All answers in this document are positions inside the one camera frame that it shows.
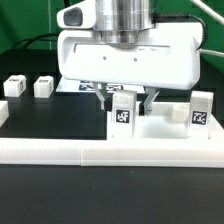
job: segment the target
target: white platform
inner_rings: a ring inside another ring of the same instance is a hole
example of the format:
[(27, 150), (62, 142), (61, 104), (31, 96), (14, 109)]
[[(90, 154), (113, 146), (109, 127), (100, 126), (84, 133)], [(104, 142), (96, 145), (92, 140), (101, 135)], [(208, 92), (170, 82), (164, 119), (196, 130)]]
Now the white platform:
[(133, 139), (0, 139), (0, 163), (224, 168), (224, 131), (215, 118), (209, 139), (187, 139), (186, 125), (170, 120), (172, 105), (154, 103), (150, 117), (137, 118)]

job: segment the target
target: white block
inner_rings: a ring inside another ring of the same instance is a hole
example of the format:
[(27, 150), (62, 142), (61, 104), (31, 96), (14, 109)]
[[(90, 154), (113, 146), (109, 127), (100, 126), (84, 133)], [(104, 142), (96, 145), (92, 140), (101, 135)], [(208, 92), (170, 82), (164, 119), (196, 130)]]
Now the white block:
[(135, 128), (136, 91), (117, 90), (113, 95), (112, 131), (108, 138), (131, 138)]
[(9, 109), (7, 101), (0, 101), (0, 127), (9, 117)]
[(224, 143), (189, 139), (119, 139), (91, 142), (82, 166), (224, 167)]
[(8, 97), (19, 97), (26, 90), (26, 77), (12, 75), (4, 82), (4, 94)]
[(213, 93), (193, 91), (190, 101), (188, 137), (209, 138), (209, 125), (213, 104)]
[(81, 147), (73, 140), (0, 138), (0, 164), (79, 166)]
[(34, 97), (48, 98), (54, 90), (54, 79), (51, 76), (40, 76), (34, 83)]

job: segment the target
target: green background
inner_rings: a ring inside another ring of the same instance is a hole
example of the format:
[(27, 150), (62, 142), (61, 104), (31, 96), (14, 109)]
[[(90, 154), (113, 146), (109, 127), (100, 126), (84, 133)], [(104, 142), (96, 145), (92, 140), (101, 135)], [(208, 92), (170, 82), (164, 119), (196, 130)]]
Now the green background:
[[(224, 16), (223, 0), (204, 0), (215, 11)], [(56, 14), (63, 8), (62, 0), (0, 0), (0, 53), (10, 49), (14, 43), (49, 32), (60, 32)], [(224, 26), (206, 15), (190, 0), (158, 0), (158, 12), (190, 12), (202, 18), (208, 28), (208, 40), (204, 49), (224, 52)], [(56, 43), (35, 43), (38, 49), (55, 49)], [(203, 55), (222, 74), (224, 58)]]

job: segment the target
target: cable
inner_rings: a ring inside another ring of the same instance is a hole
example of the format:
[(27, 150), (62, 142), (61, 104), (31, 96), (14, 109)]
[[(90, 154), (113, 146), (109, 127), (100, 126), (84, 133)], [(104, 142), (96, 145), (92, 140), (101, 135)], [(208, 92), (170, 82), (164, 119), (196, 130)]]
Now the cable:
[(202, 26), (202, 41), (197, 50), (199, 50), (206, 42), (207, 39), (207, 28), (204, 21), (197, 16), (189, 15), (188, 13), (155, 13), (153, 15), (153, 23), (168, 23), (168, 22), (186, 22), (189, 19), (193, 19), (199, 22)]
[(23, 43), (23, 42), (27, 42), (27, 41), (32, 41), (32, 43), (34, 41), (52, 41), (52, 42), (57, 42), (57, 40), (51, 40), (51, 39), (35, 39), (35, 38), (32, 38), (32, 39), (24, 39), (24, 40), (21, 40), (17, 43), (15, 43), (13, 46), (12, 46), (12, 50), (15, 49), (19, 44)]
[(205, 44), (205, 42), (207, 40), (207, 36), (208, 36), (208, 31), (207, 31), (206, 25), (202, 19), (200, 19), (194, 15), (189, 15), (189, 18), (191, 18), (195, 21), (198, 21), (199, 23), (201, 23), (201, 26), (202, 26), (202, 30), (203, 30), (202, 41), (201, 41), (201, 44), (199, 45), (199, 47), (197, 48), (197, 50), (198, 50), (198, 49), (202, 48), (202, 46)]
[(213, 55), (213, 56), (217, 56), (217, 57), (222, 57), (222, 58), (224, 57), (224, 53), (219, 52), (219, 51), (211, 51), (211, 50), (200, 49), (200, 53), (201, 54)]
[(32, 44), (33, 42), (35, 42), (36, 40), (42, 39), (42, 38), (46, 38), (46, 37), (58, 37), (59, 33), (48, 33), (48, 34), (42, 34), (39, 36), (34, 37), (33, 39), (30, 39), (24, 46), (23, 49), (26, 49), (30, 44)]

